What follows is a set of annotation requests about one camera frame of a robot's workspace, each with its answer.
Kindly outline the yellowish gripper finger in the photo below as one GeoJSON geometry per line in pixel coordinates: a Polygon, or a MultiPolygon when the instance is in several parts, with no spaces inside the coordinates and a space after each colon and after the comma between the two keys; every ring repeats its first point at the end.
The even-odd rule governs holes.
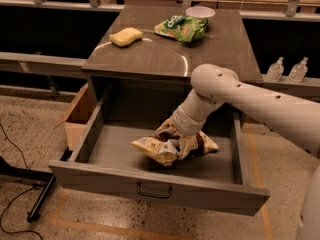
{"type": "Polygon", "coordinates": [[[182,135],[179,138],[179,159],[183,160],[188,154],[199,147],[199,141],[201,140],[200,135],[182,135]]]}

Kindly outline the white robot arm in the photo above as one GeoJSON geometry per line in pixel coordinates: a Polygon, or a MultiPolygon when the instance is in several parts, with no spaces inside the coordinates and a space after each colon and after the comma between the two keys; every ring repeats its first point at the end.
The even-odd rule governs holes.
{"type": "Polygon", "coordinates": [[[307,153],[320,158],[320,104],[243,83],[227,68],[202,64],[191,74],[192,90],[157,130],[186,137],[200,132],[207,117],[229,103],[307,153]]]}

